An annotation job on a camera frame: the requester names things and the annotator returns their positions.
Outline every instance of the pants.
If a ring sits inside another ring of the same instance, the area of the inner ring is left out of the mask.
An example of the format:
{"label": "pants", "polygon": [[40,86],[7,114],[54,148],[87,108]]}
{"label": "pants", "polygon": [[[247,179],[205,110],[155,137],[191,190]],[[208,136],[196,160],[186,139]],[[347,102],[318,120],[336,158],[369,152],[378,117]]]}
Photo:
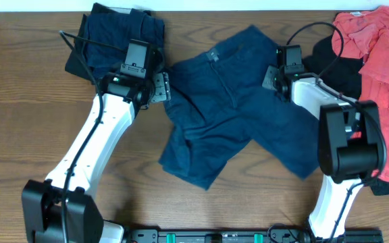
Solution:
{"label": "pants", "polygon": [[207,190],[252,139],[300,178],[317,168],[318,121],[261,86],[276,49],[250,26],[171,68],[172,99],[164,106],[174,130],[159,160],[165,171]]}

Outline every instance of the white strip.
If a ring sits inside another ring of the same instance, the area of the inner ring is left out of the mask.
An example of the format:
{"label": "white strip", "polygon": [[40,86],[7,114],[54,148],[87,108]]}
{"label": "white strip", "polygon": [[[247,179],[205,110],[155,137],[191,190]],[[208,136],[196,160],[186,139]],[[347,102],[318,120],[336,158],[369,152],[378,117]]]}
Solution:
{"label": "white strip", "polygon": [[90,11],[93,3],[153,11],[371,10],[389,0],[0,0],[0,11]]}

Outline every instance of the pink cloth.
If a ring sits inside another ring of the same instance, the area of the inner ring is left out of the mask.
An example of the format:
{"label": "pink cloth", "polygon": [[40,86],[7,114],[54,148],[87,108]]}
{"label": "pink cloth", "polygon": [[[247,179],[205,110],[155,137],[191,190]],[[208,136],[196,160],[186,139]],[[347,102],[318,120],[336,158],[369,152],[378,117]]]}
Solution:
{"label": "pink cloth", "polygon": [[[334,25],[344,38],[342,57],[363,58],[360,101],[372,100],[379,107],[380,123],[387,147],[386,166],[380,179],[389,182],[389,7],[375,11],[340,13]],[[340,52],[340,36],[335,31],[332,48]]]}

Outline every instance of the cable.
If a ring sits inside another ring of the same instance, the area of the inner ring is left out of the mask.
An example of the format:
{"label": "cable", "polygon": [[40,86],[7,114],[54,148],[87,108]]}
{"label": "cable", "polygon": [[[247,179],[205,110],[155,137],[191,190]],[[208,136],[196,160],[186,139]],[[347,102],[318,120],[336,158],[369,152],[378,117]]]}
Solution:
{"label": "cable", "polygon": [[284,227],[285,229],[287,229],[289,231],[289,234],[294,238],[295,242],[298,242],[298,238],[295,237],[295,235],[290,231],[290,229],[288,228],[287,225],[285,225],[284,223],[275,223],[273,225],[271,225],[271,227],[268,229],[267,231],[267,237],[269,237],[269,239],[273,242],[273,243],[278,243],[276,240],[274,240],[271,236],[270,236],[270,231],[272,228],[274,228],[275,226],[282,226]]}
{"label": "cable", "polygon": [[60,33],[60,34],[62,33],[63,35],[68,36],[68,37],[72,37],[72,38],[74,38],[74,39],[76,39],[76,40],[80,40],[80,41],[84,41],[84,42],[86,42],[86,43],[91,43],[91,44],[99,45],[99,46],[102,46],[102,47],[109,47],[109,48],[112,48],[112,49],[115,49],[115,50],[117,50],[117,51],[121,51],[122,53],[127,54],[127,51],[126,51],[126,50],[123,50],[123,49],[118,48],[118,47],[113,46],[113,45],[108,45],[108,44],[105,44],[105,43],[98,43],[97,41],[93,41],[93,40],[89,40],[89,39],[87,39],[87,38],[82,38],[82,37],[79,37],[79,36],[75,36],[75,35],[73,35],[73,34],[68,34],[68,33],[64,32],[64,31],[62,31],[62,30],[60,30],[59,33]]}
{"label": "cable", "polygon": [[67,46],[73,51],[73,53],[75,54],[75,56],[79,60],[79,62],[82,64],[82,67],[85,69],[86,73],[88,74],[90,81],[95,85],[95,90],[97,92],[97,96],[99,97],[99,103],[100,103],[99,115],[97,116],[97,119],[95,120],[94,126],[93,126],[93,128],[91,128],[91,131],[86,136],[85,141],[80,146],[79,151],[74,156],[72,164],[70,165],[70,167],[67,170],[66,180],[64,181],[64,187],[62,190],[62,199],[61,199],[61,221],[62,221],[62,232],[63,232],[64,242],[68,243],[69,238],[68,238],[68,229],[67,229],[67,204],[66,204],[68,186],[70,183],[70,178],[72,177],[72,174],[73,174],[74,167],[76,166],[76,162],[78,161],[80,155],[82,154],[82,151],[85,149],[86,145],[88,144],[88,141],[93,136],[94,131],[99,126],[99,124],[101,122],[101,118],[103,117],[103,95],[101,94],[99,84],[97,83],[93,74],[91,73],[90,69],[88,68],[87,64],[85,63],[85,60],[76,52],[73,45],[67,40],[66,36],[73,37],[73,38],[79,38],[83,41],[85,41],[86,39],[83,39],[83,38],[77,37],[77,36],[73,36],[72,34],[67,34],[62,30],[59,31],[59,34],[61,35],[62,39],[66,42]]}
{"label": "cable", "polygon": [[[336,62],[340,59],[340,57],[342,56],[342,53],[343,53],[343,48],[344,48],[344,39],[343,39],[343,36],[342,36],[342,33],[341,31],[335,27],[335,25],[331,24],[331,23],[327,23],[327,22],[314,22],[314,23],[311,23],[311,24],[307,24],[306,26],[303,26],[302,28],[300,28],[299,30],[297,30],[288,40],[288,42],[286,43],[286,45],[289,45],[290,42],[292,41],[292,39],[299,33],[301,32],[302,30],[308,28],[308,27],[311,27],[311,26],[314,26],[314,25],[326,25],[326,26],[329,26],[331,28],[333,28],[335,31],[337,31],[338,35],[340,36],[340,52],[339,54],[337,55],[337,57],[330,63],[328,64],[327,67],[325,67],[320,73],[319,75],[317,74],[314,74],[314,73],[308,73],[310,76],[313,76],[316,80],[316,85],[318,87],[320,87],[323,91],[327,92],[328,94],[336,97],[337,99],[340,99],[344,102],[347,102],[350,106],[354,107],[359,113],[363,114],[364,115],[364,118],[367,119],[367,121],[369,121],[369,123],[376,129],[376,133],[378,133],[378,136],[380,137],[380,140],[381,140],[381,143],[382,143],[382,150],[383,150],[383,161],[382,161],[382,165],[385,166],[385,163],[386,163],[386,157],[387,157],[387,154],[386,154],[386,144],[385,144],[385,139],[384,139],[384,136],[382,135],[382,131],[380,129],[380,127],[378,126],[378,124],[376,123],[376,121],[374,120],[374,118],[368,114],[368,112],[366,112],[359,104],[347,99],[347,98],[344,98],[342,95],[338,95],[334,92],[332,92],[331,90],[328,90],[327,88],[325,88],[324,86],[321,85],[321,81],[319,80],[320,77],[322,77],[322,75],[324,73],[326,73],[334,64],[336,64]],[[348,201],[349,201],[349,198],[351,197],[352,195],[352,191],[354,188],[356,188],[357,186],[360,186],[360,185],[364,185],[364,184],[368,184],[374,180],[376,180],[379,175],[382,173],[382,170],[383,170],[383,166],[382,168],[378,171],[378,173],[374,176],[374,177],[371,177],[369,178],[368,180],[361,180],[361,182],[355,184],[355,185],[352,185],[349,189],[348,189],[348,192],[346,193],[346,198],[344,199],[344,202],[343,202],[343,205],[342,205],[342,208],[338,214],[338,218],[334,224],[334,228],[332,230],[332,233],[331,233],[331,236],[330,236],[330,239],[328,240],[329,243],[332,242],[332,240],[334,239],[334,234],[336,233],[336,230],[337,230],[337,227],[338,227],[338,224],[340,223],[340,220],[342,219],[342,216],[343,216],[343,213],[344,213],[344,210],[348,204]]]}

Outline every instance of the folded dark blue cloth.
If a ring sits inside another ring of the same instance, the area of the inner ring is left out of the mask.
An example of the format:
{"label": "folded dark blue cloth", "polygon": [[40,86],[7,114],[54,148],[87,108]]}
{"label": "folded dark blue cloth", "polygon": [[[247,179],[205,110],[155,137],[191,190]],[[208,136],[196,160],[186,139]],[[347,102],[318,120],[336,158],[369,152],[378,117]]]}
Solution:
{"label": "folded dark blue cloth", "polygon": [[[130,39],[163,47],[164,27],[163,20],[135,9],[130,14],[94,13],[86,19],[84,37],[121,49],[127,49]],[[83,46],[82,53],[95,78],[102,78],[115,63],[126,58],[120,51],[89,43]]]}
{"label": "folded dark blue cloth", "polygon": [[300,178],[319,166],[317,119],[261,86],[276,49],[251,26],[171,68],[172,99],[164,106],[174,130],[159,160],[165,171],[207,190],[252,139]]}

